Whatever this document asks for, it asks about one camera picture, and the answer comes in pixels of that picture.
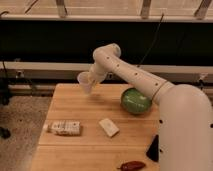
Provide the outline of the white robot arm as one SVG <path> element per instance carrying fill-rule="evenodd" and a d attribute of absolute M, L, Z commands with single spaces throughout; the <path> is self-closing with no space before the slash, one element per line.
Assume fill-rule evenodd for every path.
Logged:
<path fill-rule="evenodd" d="M 120 59 L 116 44 L 93 51 L 90 79 L 113 72 L 154 101 L 159 110 L 159 170 L 213 171 L 213 106 L 199 88 L 175 85 Z"/>

